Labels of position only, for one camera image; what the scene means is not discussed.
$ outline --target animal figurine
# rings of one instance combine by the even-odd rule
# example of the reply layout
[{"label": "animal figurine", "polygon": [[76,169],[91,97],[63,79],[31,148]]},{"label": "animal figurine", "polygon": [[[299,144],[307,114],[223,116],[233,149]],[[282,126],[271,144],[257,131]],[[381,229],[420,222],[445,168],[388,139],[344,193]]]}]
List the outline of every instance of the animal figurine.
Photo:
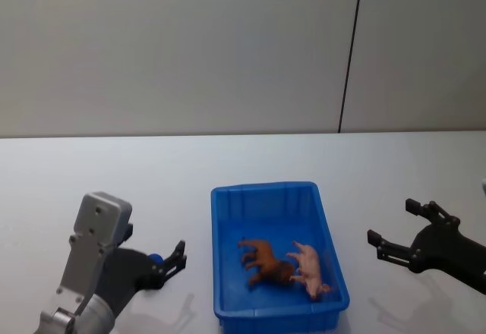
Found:
[{"label": "animal figurine", "polygon": [[317,300],[320,294],[330,291],[330,287],[322,283],[319,256],[317,255],[316,250],[310,245],[303,245],[297,241],[293,241],[292,244],[294,244],[301,253],[287,253],[286,256],[297,260],[297,273],[300,273],[300,276],[292,276],[290,280],[305,285],[305,289],[311,296],[311,299]]},{"label": "animal figurine", "polygon": [[247,252],[241,257],[241,261],[246,263],[246,270],[251,267],[258,267],[258,273],[253,275],[248,284],[253,286],[260,281],[275,282],[280,285],[288,285],[290,277],[294,273],[294,265],[284,260],[277,260],[273,256],[272,247],[270,243],[265,240],[251,240],[245,239],[238,242],[238,247],[252,247],[255,250]]}]

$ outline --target blue plastic bin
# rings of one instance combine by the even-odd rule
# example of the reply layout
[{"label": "blue plastic bin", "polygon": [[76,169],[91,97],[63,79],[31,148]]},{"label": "blue plastic bin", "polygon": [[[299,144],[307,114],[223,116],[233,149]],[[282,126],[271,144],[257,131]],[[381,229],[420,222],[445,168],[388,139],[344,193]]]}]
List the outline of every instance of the blue plastic bin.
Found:
[{"label": "blue plastic bin", "polygon": [[[334,329],[349,305],[319,190],[311,182],[277,182],[218,187],[211,193],[214,313],[225,334],[272,334]],[[270,241],[278,259],[297,251],[292,241],[320,255],[323,282],[330,293],[311,301],[301,284],[260,283],[249,289],[241,264],[242,238]]]}]

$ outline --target white table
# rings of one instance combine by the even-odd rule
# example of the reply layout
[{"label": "white table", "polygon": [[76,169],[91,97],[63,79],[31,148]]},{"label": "white table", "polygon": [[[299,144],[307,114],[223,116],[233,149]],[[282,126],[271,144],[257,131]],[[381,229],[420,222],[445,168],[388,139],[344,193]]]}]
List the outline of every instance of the white table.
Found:
[{"label": "white table", "polygon": [[134,207],[127,246],[168,254],[187,241],[187,269],[138,294],[117,331],[216,333],[210,191],[290,180],[320,188],[351,297],[338,332],[486,332],[486,297],[441,272],[378,261],[366,242],[372,228],[410,244],[427,224],[405,212],[412,197],[436,200],[486,244],[484,177],[486,132],[0,140],[0,332],[35,330],[82,196],[106,191]]}]

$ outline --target brown toy horse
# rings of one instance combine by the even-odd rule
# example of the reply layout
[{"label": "brown toy horse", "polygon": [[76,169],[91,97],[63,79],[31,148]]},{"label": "brown toy horse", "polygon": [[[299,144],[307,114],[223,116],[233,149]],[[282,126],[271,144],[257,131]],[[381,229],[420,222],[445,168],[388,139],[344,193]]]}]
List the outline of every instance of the brown toy horse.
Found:
[{"label": "brown toy horse", "polygon": [[243,254],[241,261],[245,263],[247,260],[252,262],[247,263],[245,268],[248,270],[251,267],[258,267],[258,273],[253,275],[248,284],[253,286],[260,281],[271,281],[280,285],[288,285],[290,277],[294,273],[294,266],[290,262],[284,260],[276,260],[273,256],[272,247],[265,240],[242,240],[238,242],[238,247],[252,247],[254,251]]}]

